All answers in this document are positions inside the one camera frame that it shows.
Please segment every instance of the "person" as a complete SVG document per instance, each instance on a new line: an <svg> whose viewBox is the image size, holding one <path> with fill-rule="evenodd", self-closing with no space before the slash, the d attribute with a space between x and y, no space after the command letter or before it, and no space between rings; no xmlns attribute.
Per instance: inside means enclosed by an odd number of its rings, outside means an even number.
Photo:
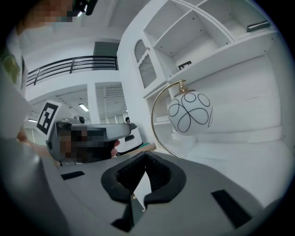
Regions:
<svg viewBox="0 0 295 236"><path fill-rule="evenodd" d="M72 8L72 3L73 0L40 0L34 7L31 8L28 14L19 21L15 28L12 29L10 35L6 39L6 45L0 50L0 89L3 93L5 92L5 88L9 88L11 86L9 83L6 84L6 81L9 81L14 86L14 89L16 89L23 97L25 95L28 71L22 57L18 37L25 29L42 27L49 23L56 22L57 19L61 17L66 17L67 12ZM22 103L26 102L25 99L20 98L18 98L18 101L21 101ZM9 106L9 103L7 103L7 105L5 102L2 103L0 110L5 110L6 106ZM20 111L14 107L11 109L11 113L13 112L17 113ZM41 157L51 157L46 146L38 145L28 140L24 130L23 121L24 120L22 120L22 123L20 124L22 126L20 127L20 130L17 131L18 133L15 137L17 141L23 145L30 146ZM9 122L8 118L4 118L4 123L1 124L2 127L0 128L1 138L11 138L14 136L12 130L5 130L5 124L8 124ZM65 145L65 151L68 152L68 150L71 149L71 139L69 137L65 137L64 140L63 138L61 139L61 142ZM117 154L115 147L119 144L119 141L115 142L114 148L111 151L112 156ZM55 161L55 164L56 166L59 166L59 162Z"/></svg>

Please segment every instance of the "white pillar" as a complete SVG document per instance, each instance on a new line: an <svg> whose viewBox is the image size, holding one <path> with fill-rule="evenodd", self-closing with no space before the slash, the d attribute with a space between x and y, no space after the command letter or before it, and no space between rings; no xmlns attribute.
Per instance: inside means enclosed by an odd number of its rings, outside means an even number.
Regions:
<svg viewBox="0 0 295 236"><path fill-rule="evenodd" d="M96 86L94 82L87 84L87 97L91 123L100 124L100 113L98 110Z"/></svg>

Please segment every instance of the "black slot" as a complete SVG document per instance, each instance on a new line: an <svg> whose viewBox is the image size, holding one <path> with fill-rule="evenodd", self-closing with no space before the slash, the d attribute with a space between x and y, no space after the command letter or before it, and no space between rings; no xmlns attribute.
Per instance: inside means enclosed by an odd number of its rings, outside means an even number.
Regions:
<svg viewBox="0 0 295 236"><path fill-rule="evenodd" d="M83 171L76 171L76 172L72 172L72 173L63 174L60 176L63 178L63 180L67 180L67 179L79 177L81 175L85 175L85 173Z"/></svg>
<svg viewBox="0 0 295 236"><path fill-rule="evenodd" d="M134 135L129 135L129 136L125 137L125 142L128 142L132 139L134 139Z"/></svg>
<svg viewBox="0 0 295 236"><path fill-rule="evenodd" d="M235 228L239 228L252 218L225 190L211 194Z"/></svg>

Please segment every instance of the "ceiling light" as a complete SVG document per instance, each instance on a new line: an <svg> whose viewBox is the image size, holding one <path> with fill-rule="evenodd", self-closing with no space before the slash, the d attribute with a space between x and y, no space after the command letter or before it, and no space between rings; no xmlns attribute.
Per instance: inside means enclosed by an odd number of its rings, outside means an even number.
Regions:
<svg viewBox="0 0 295 236"><path fill-rule="evenodd" d="M36 120L28 119L29 122L37 123Z"/></svg>
<svg viewBox="0 0 295 236"><path fill-rule="evenodd" d="M83 103L79 104L79 107L81 107L84 111L89 112L86 106L84 106Z"/></svg>

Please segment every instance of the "balcony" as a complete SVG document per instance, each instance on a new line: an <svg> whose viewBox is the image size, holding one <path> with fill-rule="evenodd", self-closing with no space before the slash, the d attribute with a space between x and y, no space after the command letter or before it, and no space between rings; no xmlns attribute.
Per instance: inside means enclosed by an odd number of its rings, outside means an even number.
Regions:
<svg viewBox="0 0 295 236"><path fill-rule="evenodd" d="M61 75L101 70L118 71L117 57L83 56L56 61L31 71L26 86L35 86L40 82Z"/></svg>

